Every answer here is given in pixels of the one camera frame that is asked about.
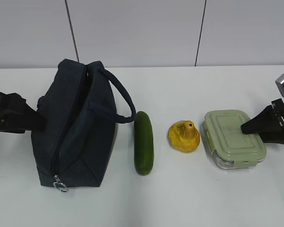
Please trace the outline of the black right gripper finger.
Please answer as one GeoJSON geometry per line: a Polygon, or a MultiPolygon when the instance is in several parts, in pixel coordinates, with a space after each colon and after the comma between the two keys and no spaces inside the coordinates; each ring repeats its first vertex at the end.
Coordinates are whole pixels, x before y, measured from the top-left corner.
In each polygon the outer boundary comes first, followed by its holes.
{"type": "Polygon", "coordinates": [[[260,137],[264,143],[276,143],[284,145],[284,135],[278,133],[261,133],[260,137]]]}
{"type": "Polygon", "coordinates": [[[256,134],[264,132],[277,132],[278,120],[275,119],[274,109],[268,105],[261,113],[241,125],[243,134],[256,134]]]}

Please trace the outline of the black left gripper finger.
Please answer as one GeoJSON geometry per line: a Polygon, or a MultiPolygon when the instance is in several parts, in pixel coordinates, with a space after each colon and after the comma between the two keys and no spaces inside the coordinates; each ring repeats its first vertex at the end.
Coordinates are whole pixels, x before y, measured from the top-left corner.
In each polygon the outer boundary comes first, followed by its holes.
{"type": "Polygon", "coordinates": [[[8,133],[24,133],[25,131],[43,131],[47,125],[47,122],[41,123],[33,123],[33,124],[26,124],[26,123],[9,123],[6,125],[4,132],[8,133]]]}
{"type": "Polygon", "coordinates": [[[23,118],[26,122],[32,123],[47,123],[47,120],[27,103],[26,99],[22,98],[17,93],[8,94],[9,107],[8,109],[18,117],[23,118]]]}

